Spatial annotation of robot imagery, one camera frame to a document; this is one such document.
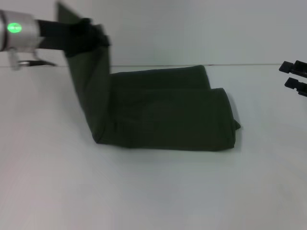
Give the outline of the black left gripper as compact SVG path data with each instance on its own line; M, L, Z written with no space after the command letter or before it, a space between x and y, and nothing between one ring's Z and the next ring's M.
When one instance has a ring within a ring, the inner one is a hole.
M37 22L40 36L43 38L38 45L40 49L62 50L66 56L72 57L89 52L99 45L111 46L109 36L105 34L103 25L98 24L95 28L88 18L80 19L73 24L44 20Z

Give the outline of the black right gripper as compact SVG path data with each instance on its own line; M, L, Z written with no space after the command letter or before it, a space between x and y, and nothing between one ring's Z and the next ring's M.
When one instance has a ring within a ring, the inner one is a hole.
M307 64L305 62L296 61L295 63L291 63L288 61L284 61L282 65L279 67L280 72L294 72L295 75L306 78L307 77ZM288 78L285 87L290 89L296 89L298 94L302 96L307 96L307 84L303 82L299 82L297 79Z

